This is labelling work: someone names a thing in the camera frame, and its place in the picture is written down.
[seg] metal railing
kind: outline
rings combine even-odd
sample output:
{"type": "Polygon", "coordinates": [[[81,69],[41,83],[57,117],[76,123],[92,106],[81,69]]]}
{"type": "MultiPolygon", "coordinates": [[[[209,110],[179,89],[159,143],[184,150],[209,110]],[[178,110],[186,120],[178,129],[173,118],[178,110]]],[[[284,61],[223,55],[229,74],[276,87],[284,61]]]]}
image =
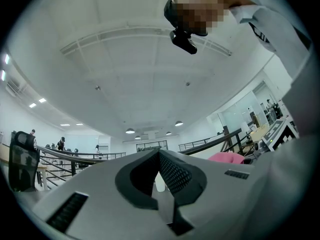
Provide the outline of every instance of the metal railing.
{"type": "Polygon", "coordinates": [[[194,142],[180,144],[179,145],[179,149],[180,149],[180,151],[185,151],[185,150],[188,150],[188,149],[192,149],[192,148],[198,147],[200,145],[208,143],[210,139],[212,139],[214,137],[217,137],[217,136],[220,136],[220,135],[222,137],[223,133],[221,133],[219,135],[216,135],[216,136],[213,136],[213,137],[210,137],[210,138],[204,138],[204,139],[197,140],[197,141],[194,141],[194,142]]]}
{"type": "Polygon", "coordinates": [[[229,142],[226,140],[226,141],[223,143],[223,146],[222,146],[220,152],[223,152],[223,150],[225,150],[226,148],[228,148],[228,145],[229,145],[229,142]]]}
{"type": "Polygon", "coordinates": [[[207,142],[207,143],[204,143],[204,144],[202,144],[202,145],[198,145],[198,146],[195,146],[195,147],[193,147],[193,148],[190,148],[190,149],[187,149],[187,150],[183,150],[183,151],[180,151],[179,153],[182,153],[182,154],[185,154],[185,155],[192,155],[192,154],[195,154],[195,153],[198,153],[198,152],[201,152],[201,151],[204,151],[204,150],[206,150],[206,149],[209,149],[209,148],[212,148],[212,147],[214,147],[214,146],[216,146],[216,145],[218,145],[218,144],[220,144],[220,143],[223,143],[223,142],[227,142],[227,146],[228,146],[228,142],[230,141],[230,139],[232,138],[232,137],[234,137],[235,136],[235,138],[236,138],[236,143],[235,144],[233,144],[233,145],[231,145],[231,146],[229,146],[229,147],[224,147],[224,148],[226,148],[226,149],[224,149],[224,150],[221,150],[222,152],[228,152],[229,150],[233,150],[233,148],[236,146],[236,145],[238,145],[238,147],[239,147],[239,154],[240,155],[243,155],[244,154],[244,152],[243,152],[243,147],[242,147],[242,141],[245,139],[245,138],[247,138],[247,135],[246,136],[244,136],[242,139],[240,139],[239,138],[239,133],[241,133],[241,128],[240,129],[238,129],[238,130],[235,130],[235,131],[233,131],[233,132],[231,132],[231,133],[229,133],[229,134],[227,134],[227,135],[225,135],[225,136],[222,136],[221,138],[218,138],[218,139],[216,139],[216,140],[213,140],[213,141],[211,141],[211,142],[207,142]]]}
{"type": "Polygon", "coordinates": [[[53,150],[42,146],[37,146],[37,149],[41,151],[41,164],[47,166],[47,168],[45,169],[45,179],[43,178],[44,176],[41,173],[38,173],[37,182],[42,187],[42,185],[47,185],[44,184],[44,181],[48,181],[52,184],[51,186],[47,186],[49,190],[59,186],[58,181],[65,182],[72,176],[76,175],[77,171],[82,171],[88,166],[126,156],[125,152],[104,154],[73,153],[61,150],[53,150]],[[80,156],[93,156],[93,158],[84,158],[80,156]]]}

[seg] glass wall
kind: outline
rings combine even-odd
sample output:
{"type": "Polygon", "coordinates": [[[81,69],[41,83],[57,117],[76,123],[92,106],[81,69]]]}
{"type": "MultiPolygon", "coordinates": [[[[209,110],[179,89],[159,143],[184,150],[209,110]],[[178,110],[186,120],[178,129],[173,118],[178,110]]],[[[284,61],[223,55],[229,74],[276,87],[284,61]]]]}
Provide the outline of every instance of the glass wall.
{"type": "Polygon", "coordinates": [[[136,151],[144,151],[145,149],[150,148],[158,148],[160,147],[161,150],[168,150],[168,144],[166,140],[163,141],[155,141],[155,142],[149,142],[149,143],[142,143],[136,145],[136,151]]]}
{"type": "MultiPolygon", "coordinates": [[[[268,124],[266,115],[252,91],[221,114],[230,133],[240,129],[242,122],[249,124],[254,121],[258,124],[257,127],[268,124]]],[[[240,139],[245,136],[245,132],[239,134],[240,139]]],[[[236,143],[236,137],[232,138],[232,143],[236,143]]]]}
{"type": "Polygon", "coordinates": [[[217,113],[212,113],[207,117],[208,122],[214,128],[216,135],[223,133],[224,127],[217,113]]]}

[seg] ceiling beam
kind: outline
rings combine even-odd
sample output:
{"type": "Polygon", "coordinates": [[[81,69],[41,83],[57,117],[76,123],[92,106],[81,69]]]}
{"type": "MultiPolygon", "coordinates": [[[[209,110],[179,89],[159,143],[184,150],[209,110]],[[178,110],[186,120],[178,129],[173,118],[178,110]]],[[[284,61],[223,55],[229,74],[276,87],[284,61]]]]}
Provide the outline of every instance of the ceiling beam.
{"type": "Polygon", "coordinates": [[[137,73],[166,73],[168,75],[181,75],[181,74],[190,74],[197,75],[200,77],[211,77],[212,74],[208,72],[207,69],[204,68],[196,68],[196,67],[184,67],[184,66],[152,66],[152,65],[127,65],[121,67],[115,67],[111,70],[104,70],[99,72],[90,72],[83,77],[84,81],[92,81],[96,79],[100,79],[103,77],[107,77],[110,74],[117,74],[120,76],[121,74],[137,74],[137,73]]]}
{"type": "MultiPolygon", "coordinates": [[[[164,22],[159,22],[157,19],[128,19],[128,20],[113,20],[111,23],[110,22],[104,22],[101,24],[97,25],[90,25],[83,27],[77,31],[72,32],[69,34],[65,39],[60,40],[58,47],[59,49],[63,49],[64,47],[67,47],[68,45],[74,43],[76,40],[81,40],[84,37],[90,37],[90,36],[95,36],[97,33],[110,33],[114,31],[119,31],[119,30],[127,30],[127,29],[141,29],[141,28],[148,28],[148,29],[161,29],[161,30],[173,30],[173,27],[168,24],[164,24],[164,22]]],[[[150,36],[150,37],[167,37],[169,38],[169,35],[158,35],[158,34],[126,34],[126,35],[120,35],[120,36],[115,36],[115,37],[109,37],[108,39],[116,39],[116,38],[125,38],[125,37],[145,37],[145,36],[150,36]]],[[[232,49],[231,44],[228,42],[228,40],[224,40],[219,38],[216,34],[210,33],[206,39],[210,39],[214,43],[218,44],[219,46],[223,47],[226,49],[226,51],[229,51],[232,49]]]]}

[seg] black office chair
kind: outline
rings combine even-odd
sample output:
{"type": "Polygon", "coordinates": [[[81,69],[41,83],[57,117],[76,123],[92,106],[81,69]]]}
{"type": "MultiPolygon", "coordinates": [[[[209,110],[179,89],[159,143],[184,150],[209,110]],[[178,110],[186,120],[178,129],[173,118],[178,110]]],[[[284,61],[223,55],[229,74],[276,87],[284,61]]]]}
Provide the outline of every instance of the black office chair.
{"type": "Polygon", "coordinates": [[[9,184],[13,191],[36,191],[35,177],[40,153],[34,148],[34,139],[31,134],[19,131],[10,143],[9,184]]]}

